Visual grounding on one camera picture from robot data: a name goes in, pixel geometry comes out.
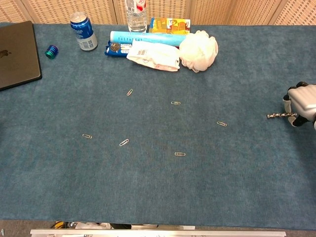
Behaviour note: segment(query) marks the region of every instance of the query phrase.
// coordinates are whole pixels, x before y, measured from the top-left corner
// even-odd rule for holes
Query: water bottle
[[[125,0],[128,29],[131,32],[147,30],[146,0]]]

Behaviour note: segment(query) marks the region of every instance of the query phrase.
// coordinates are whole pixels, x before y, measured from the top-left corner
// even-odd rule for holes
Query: oreo package
[[[131,43],[113,43],[109,41],[109,45],[105,46],[105,55],[126,57],[131,49]]]

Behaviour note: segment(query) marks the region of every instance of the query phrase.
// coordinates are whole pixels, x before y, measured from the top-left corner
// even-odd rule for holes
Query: spool
[[[50,45],[45,52],[45,55],[49,59],[54,59],[57,54],[58,54],[58,48],[54,45]]]

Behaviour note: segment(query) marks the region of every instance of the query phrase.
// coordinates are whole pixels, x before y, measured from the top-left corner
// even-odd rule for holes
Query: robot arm
[[[297,118],[293,116],[288,118],[292,126],[300,127],[310,121],[316,130],[316,84],[308,85],[306,82],[299,82],[288,89],[283,101],[287,113],[292,112],[291,104],[297,110]]]

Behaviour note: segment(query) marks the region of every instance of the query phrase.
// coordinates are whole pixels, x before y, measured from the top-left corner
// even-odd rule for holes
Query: pepsi can
[[[70,26],[76,33],[77,42],[82,50],[93,50],[98,46],[98,41],[93,32],[90,19],[84,12],[76,12],[70,17]]]

